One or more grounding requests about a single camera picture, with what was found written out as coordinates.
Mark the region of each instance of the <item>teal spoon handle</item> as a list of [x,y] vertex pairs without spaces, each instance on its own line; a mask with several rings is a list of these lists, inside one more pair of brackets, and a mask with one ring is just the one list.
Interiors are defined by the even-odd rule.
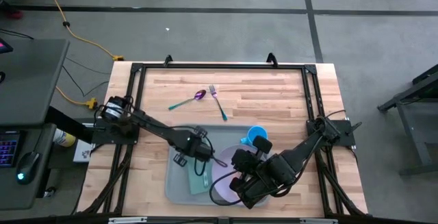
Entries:
[[174,110],[175,108],[178,108],[180,105],[184,105],[184,104],[186,104],[186,103],[188,103],[188,102],[191,102],[191,101],[193,101],[193,100],[194,100],[194,98],[192,98],[192,99],[188,99],[188,100],[185,100],[185,101],[180,102],[180,103],[178,103],[178,104],[175,104],[175,105],[173,105],[173,106],[170,106],[170,107],[169,107],[169,110]]

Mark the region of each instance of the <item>spoon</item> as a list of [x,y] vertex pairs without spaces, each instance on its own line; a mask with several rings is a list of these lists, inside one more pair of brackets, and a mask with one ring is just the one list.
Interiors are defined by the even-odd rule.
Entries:
[[183,104],[189,103],[189,102],[191,102],[191,101],[193,101],[193,100],[201,100],[201,99],[205,96],[206,93],[207,93],[207,91],[205,91],[205,90],[200,90],[200,91],[198,91],[198,92],[194,95],[193,98],[191,98],[191,99],[187,99],[187,100],[185,100],[185,101],[183,101],[183,102],[180,102],[180,103],[178,103],[178,104],[176,104],[176,105],[172,105],[172,106],[169,107],[169,110],[173,110],[173,109],[175,109],[175,108],[178,108],[180,105],[183,105]]

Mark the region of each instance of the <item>green napkin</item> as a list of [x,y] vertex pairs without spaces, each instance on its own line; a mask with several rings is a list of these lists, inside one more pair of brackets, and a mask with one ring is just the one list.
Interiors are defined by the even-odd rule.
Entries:
[[[196,195],[199,193],[204,193],[209,191],[211,186],[211,166],[212,166],[212,160],[210,160],[207,165],[205,165],[205,171],[204,174],[201,176],[197,176],[194,172],[194,158],[187,158],[187,172],[189,174],[189,186],[190,186],[190,193],[192,195]],[[203,170],[204,162],[197,162],[196,163],[196,172],[200,173]]]

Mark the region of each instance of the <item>wooden tabletop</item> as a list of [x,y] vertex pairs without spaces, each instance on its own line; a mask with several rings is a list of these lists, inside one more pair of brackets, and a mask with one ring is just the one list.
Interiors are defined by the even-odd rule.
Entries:
[[[105,101],[124,96],[132,62],[115,62]],[[333,64],[316,64],[326,114],[344,109]],[[193,97],[197,90],[215,84],[218,98],[229,117],[226,124],[262,125],[269,133],[272,152],[291,149],[307,137],[302,77],[297,70],[248,69],[149,69],[141,108],[148,115],[167,124],[225,124],[216,102],[206,96],[173,111],[168,107]],[[331,119],[343,119],[335,114]],[[78,211],[87,208],[108,181],[114,145],[104,145],[92,154]],[[352,153],[343,147],[333,149],[340,185],[357,207],[367,212],[357,164]],[[185,206],[171,203],[164,194],[168,144],[142,130],[134,147],[129,171],[124,215],[142,216],[247,216],[247,217],[321,217],[320,188],[314,158],[299,182],[281,198],[270,198],[264,207]],[[335,211],[333,191],[327,188]],[[113,206],[118,194],[114,191]]]

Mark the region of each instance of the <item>plastic tray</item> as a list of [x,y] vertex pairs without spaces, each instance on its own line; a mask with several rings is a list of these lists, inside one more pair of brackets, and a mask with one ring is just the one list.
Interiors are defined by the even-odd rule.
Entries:
[[[187,126],[196,127],[197,125],[189,124]],[[240,139],[245,137],[251,126],[243,125],[199,125],[208,132],[208,138],[210,139],[216,153],[220,153],[223,149],[232,145],[238,145]],[[190,193],[187,165],[181,167],[173,162],[174,156],[177,152],[171,147],[169,149],[169,159],[167,163],[166,171],[166,196],[167,198],[177,204],[184,205],[202,205],[202,206],[214,206],[210,199],[209,193],[199,193],[192,195]],[[216,190],[213,190],[213,198],[219,202],[226,202]],[[268,201],[268,197],[261,200],[255,207],[264,206]]]

